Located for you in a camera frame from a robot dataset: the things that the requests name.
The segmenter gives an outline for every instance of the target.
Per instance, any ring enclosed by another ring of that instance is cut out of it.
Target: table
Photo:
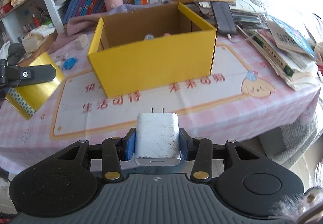
[[[191,137],[207,137],[213,143],[228,139],[250,139],[300,115],[310,119],[320,87],[295,92],[238,35],[230,42],[218,36],[212,75],[114,99],[104,95],[91,65],[87,49],[77,51],[73,42],[51,56],[68,53],[78,61],[64,70],[65,81],[29,120],[24,120],[8,102],[0,110],[0,167],[19,173],[80,139],[102,143],[124,136],[135,127],[138,113],[176,112],[179,125]],[[122,168],[134,162],[122,162]],[[94,170],[100,164],[92,162]]]

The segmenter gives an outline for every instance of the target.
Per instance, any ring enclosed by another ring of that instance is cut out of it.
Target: cardboard box
[[[210,75],[215,41],[211,24],[172,3],[100,18],[88,59],[112,98]]]

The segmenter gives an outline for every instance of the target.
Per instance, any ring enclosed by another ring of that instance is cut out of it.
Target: pink cloth
[[[243,37],[241,35],[232,38],[236,42],[242,39]],[[309,86],[299,92],[293,91],[277,76],[259,52],[247,42],[235,44],[231,43],[226,37],[218,36],[217,45],[219,44],[227,44],[232,47],[234,52],[251,70],[257,71],[258,76],[273,85],[276,91],[264,99],[247,97],[220,105],[206,105],[206,108],[199,109],[195,112],[191,112],[190,109],[182,111],[179,114],[179,126],[183,127],[191,137],[207,137],[213,143],[217,144],[224,144],[228,139],[243,141],[278,126],[293,123],[309,106],[315,104],[314,102],[317,101],[317,96],[320,91],[319,85]],[[63,71],[65,76],[91,70],[91,65],[86,56],[86,50],[77,51],[73,47],[73,43],[70,43],[51,56],[54,57],[57,54],[64,53],[68,53],[71,57],[76,56],[78,59],[71,70]],[[222,65],[223,68],[230,66],[230,63],[225,62],[219,62],[218,64]],[[227,83],[229,80],[230,77],[226,77],[226,81],[223,83]],[[214,77],[210,76],[209,78],[204,78],[204,84],[202,84],[202,79],[201,81],[200,79],[196,79],[195,82],[196,87],[192,86],[190,88],[185,84],[181,84],[180,90],[169,89],[162,95],[160,94],[156,98],[156,101],[167,104],[170,101],[170,97],[175,96],[181,104],[187,106],[190,103],[189,99],[183,98],[185,92],[190,92],[195,94],[196,98],[200,98],[201,96],[195,92],[198,92],[201,87],[212,86],[215,81]],[[80,84],[80,90],[84,91],[86,88],[83,84]],[[124,136],[130,127],[134,126],[131,124],[128,127],[115,128],[113,130],[89,131],[86,135],[76,135],[70,138],[58,137],[56,140],[52,140],[49,135],[55,119],[54,114],[58,104],[59,91],[60,88],[54,92],[49,100],[40,107],[38,112],[29,121],[24,120],[9,102],[5,101],[3,103],[0,109],[0,167],[12,173],[19,173],[80,139],[87,139],[90,144],[99,144],[106,138]],[[141,108],[147,99],[144,98],[145,93],[146,91],[142,92],[142,96],[138,102],[133,100],[131,103],[133,104],[132,106],[137,108],[137,113],[143,112]],[[216,97],[219,93],[218,91],[210,91],[209,95]],[[124,96],[123,100],[124,104],[114,113],[116,119],[121,119],[129,111],[125,108],[127,107],[126,103],[129,104],[129,96]],[[108,99],[107,101],[109,105],[107,109],[115,106],[112,99]],[[74,115],[66,117],[65,123],[77,120],[80,121],[81,128],[87,121],[80,119],[82,111],[86,107],[83,107],[83,102],[77,105],[74,102],[71,99],[69,103],[74,106]],[[97,104],[96,101],[92,102],[94,113],[98,111]],[[111,116],[107,116],[106,119],[111,120],[112,118]],[[100,165],[96,165],[95,163],[96,161],[92,162],[91,169],[99,170]],[[121,164],[124,169],[134,166],[133,161],[122,162]]]
[[[132,5],[132,4],[123,4],[107,13],[99,13],[92,15],[84,15],[79,17],[71,18],[66,27],[66,33],[58,34],[56,41],[48,49],[48,53],[51,54],[57,51],[59,48],[62,48],[64,45],[78,38],[81,34],[86,33],[87,31],[94,31],[95,27],[102,16],[111,15],[115,13],[124,13],[131,12],[138,9],[144,9],[149,7],[154,7],[162,4],[172,3],[167,0],[162,3],[155,2],[147,5]]]

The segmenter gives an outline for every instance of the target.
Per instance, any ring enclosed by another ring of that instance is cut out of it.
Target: power adapter
[[[177,114],[139,114],[134,156],[135,162],[141,166],[178,165],[180,141]]]

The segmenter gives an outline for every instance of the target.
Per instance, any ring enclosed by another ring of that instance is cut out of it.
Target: floor
[[[252,138],[242,142],[245,146],[255,150],[256,152],[265,156],[264,150],[261,146],[258,137]],[[316,165],[323,159],[323,137],[319,138],[314,145],[312,145],[301,159],[291,168],[291,171],[300,177],[304,184],[304,190],[309,188],[309,177],[313,177]],[[189,161],[182,172],[188,176],[191,174],[193,168],[193,161]],[[219,176],[224,171],[223,160],[213,160],[212,177]],[[13,179],[14,175],[9,174],[9,179]],[[16,213],[16,210],[9,198],[8,187],[6,183],[0,179],[0,212]]]

